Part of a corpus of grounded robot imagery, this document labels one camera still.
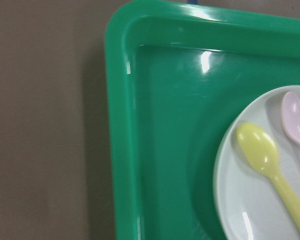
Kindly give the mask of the white round plate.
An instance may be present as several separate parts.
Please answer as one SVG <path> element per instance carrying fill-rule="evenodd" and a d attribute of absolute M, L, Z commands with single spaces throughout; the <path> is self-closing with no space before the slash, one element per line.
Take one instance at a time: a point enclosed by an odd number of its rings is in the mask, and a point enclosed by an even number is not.
<path fill-rule="evenodd" d="M 300 85 L 279 87 L 256 98 L 236 117 L 219 145 L 213 172 L 213 192 L 219 220 L 228 240 L 300 240 L 300 232 L 274 186 L 256 172 L 243 155 L 236 128 L 253 123 L 277 143 L 280 170 L 300 198 L 300 146 L 285 134 L 281 104 Z"/>

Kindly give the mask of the pink plastic spoon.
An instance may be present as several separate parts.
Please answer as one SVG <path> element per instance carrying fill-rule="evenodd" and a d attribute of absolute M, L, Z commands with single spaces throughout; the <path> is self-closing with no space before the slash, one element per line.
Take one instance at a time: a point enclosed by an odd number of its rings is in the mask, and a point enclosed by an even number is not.
<path fill-rule="evenodd" d="M 293 91 L 288 91 L 282 99 L 281 123 L 286 135 L 300 145 L 300 100 Z"/>

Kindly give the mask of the yellow plastic spoon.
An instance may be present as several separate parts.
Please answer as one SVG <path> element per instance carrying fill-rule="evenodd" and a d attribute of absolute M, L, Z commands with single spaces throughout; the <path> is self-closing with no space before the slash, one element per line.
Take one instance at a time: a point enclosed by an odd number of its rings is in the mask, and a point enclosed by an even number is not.
<path fill-rule="evenodd" d="M 272 183 L 300 232 L 300 198 L 280 170 L 275 140 L 263 128 L 244 122 L 236 128 L 239 147 L 250 166 Z"/>

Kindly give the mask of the green plastic tray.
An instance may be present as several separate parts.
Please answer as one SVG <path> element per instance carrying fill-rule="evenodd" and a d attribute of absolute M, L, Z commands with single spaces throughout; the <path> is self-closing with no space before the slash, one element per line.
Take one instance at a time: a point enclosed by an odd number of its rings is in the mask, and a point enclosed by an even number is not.
<path fill-rule="evenodd" d="M 259 95 L 300 85 L 300 19 L 135 0 L 105 36 L 118 240 L 223 240 L 221 139 Z"/>

